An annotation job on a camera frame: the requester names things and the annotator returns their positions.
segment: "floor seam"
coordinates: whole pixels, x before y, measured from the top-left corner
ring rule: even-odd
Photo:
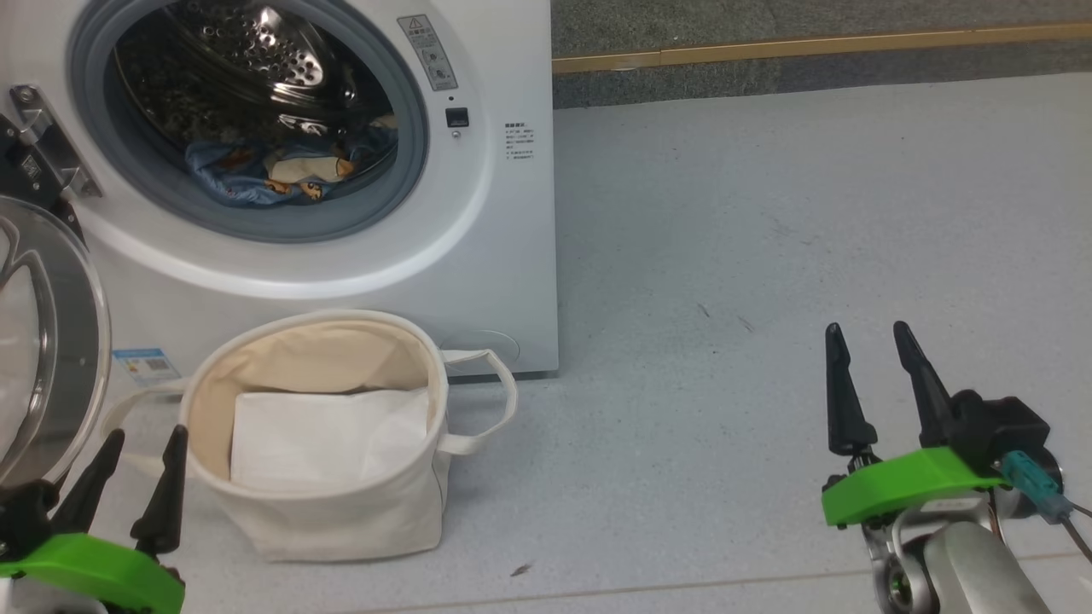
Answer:
[[[1080,553],[1054,553],[1036,554],[1017,557],[1020,562],[1051,560],[1059,558],[1080,558]],[[762,578],[739,578],[735,580],[709,580],[704,582],[680,582],[675,585],[655,585],[648,587],[625,587],[619,589],[572,591],[565,593],[535,594],[525,597],[507,597],[497,599],[485,599],[478,601],[452,601],[448,603],[431,603],[427,605],[406,605],[400,607],[379,607],[372,610],[353,610],[343,614],[395,614],[401,612],[428,612],[429,610],[451,610],[455,607],[474,607],[486,605],[503,605],[507,603],[524,603],[537,601],[550,601],[557,599],[580,599],[591,597],[609,597],[616,594],[631,594],[660,591],[695,590],[719,587],[734,587],[741,585],[769,585],[773,582],[798,582],[803,580],[823,580],[829,578],[844,578],[850,576],[867,576],[869,569],[853,569],[847,571],[826,571],[822,574],[802,574],[796,576],[774,576]]]

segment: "door hinge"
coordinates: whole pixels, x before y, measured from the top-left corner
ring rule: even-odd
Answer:
[[[16,85],[11,97],[17,117],[0,116],[0,192],[48,210],[82,237],[71,202],[103,192],[41,91]]]

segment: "blue connector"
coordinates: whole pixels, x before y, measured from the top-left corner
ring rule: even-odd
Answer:
[[[1000,472],[1013,488],[1035,504],[1040,515],[1051,524],[1058,524],[1072,513],[1073,504],[1058,492],[1058,484],[1028,454],[1019,450],[1005,454]]]

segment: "gray floor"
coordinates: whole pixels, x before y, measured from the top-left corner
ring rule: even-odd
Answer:
[[[1092,40],[832,54],[554,75],[554,107],[1092,71]]]
[[[559,111],[563,368],[453,465],[443,543],[266,565],[191,482],[165,558],[187,611],[873,614],[859,535],[819,505],[843,464],[834,320],[881,456],[916,447],[903,318],[951,389],[1053,423],[1092,501],[1090,96],[1092,75],[1056,75]],[[456,387],[452,428],[498,401]],[[130,445],[156,449],[175,415],[141,413]],[[124,541],[152,487],[120,468],[94,532]],[[1055,613],[1087,612],[1092,567],[1064,531],[1007,530]]]
[[[553,0],[558,56],[1089,19],[1085,0]]]
[[[554,0],[555,56],[1092,20],[1087,0]],[[556,108],[1092,70],[1092,42],[848,54],[557,75]]]

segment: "wooden threshold strip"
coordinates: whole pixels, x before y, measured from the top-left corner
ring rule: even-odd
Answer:
[[[1071,38],[1092,38],[1092,22],[1001,25],[852,36],[815,36],[729,43],[725,45],[674,47],[629,54],[574,56],[554,58],[554,73],[632,70],[645,67],[725,62],[759,58],[888,51],[892,49],[928,49],[934,47],[1031,43],[1035,40],[1064,40]]]

